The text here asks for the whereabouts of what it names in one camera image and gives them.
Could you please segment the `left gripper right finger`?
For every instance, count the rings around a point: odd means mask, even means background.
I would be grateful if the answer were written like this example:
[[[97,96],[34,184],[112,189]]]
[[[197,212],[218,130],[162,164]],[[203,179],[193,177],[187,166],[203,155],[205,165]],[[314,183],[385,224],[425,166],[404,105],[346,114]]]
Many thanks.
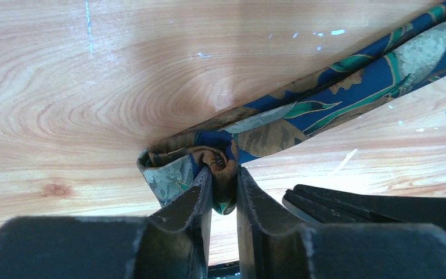
[[[240,167],[242,278],[446,278],[446,232],[432,224],[311,224]]]

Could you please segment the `blue green brown tie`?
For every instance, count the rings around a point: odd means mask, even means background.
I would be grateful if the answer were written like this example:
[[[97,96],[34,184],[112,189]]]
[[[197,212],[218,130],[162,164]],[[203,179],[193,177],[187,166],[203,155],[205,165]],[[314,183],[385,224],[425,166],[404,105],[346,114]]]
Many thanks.
[[[446,1],[360,51],[168,137],[137,165],[162,206],[213,175],[213,208],[236,207],[240,164],[291,148],[446,76]]]

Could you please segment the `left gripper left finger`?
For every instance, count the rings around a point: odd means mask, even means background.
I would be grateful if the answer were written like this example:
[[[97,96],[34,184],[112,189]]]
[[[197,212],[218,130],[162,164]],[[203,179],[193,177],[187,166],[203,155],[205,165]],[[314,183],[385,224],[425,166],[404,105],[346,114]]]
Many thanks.
[[[150,216],[21,216],[0,227],[0,278],[205,278],[212,174]]]

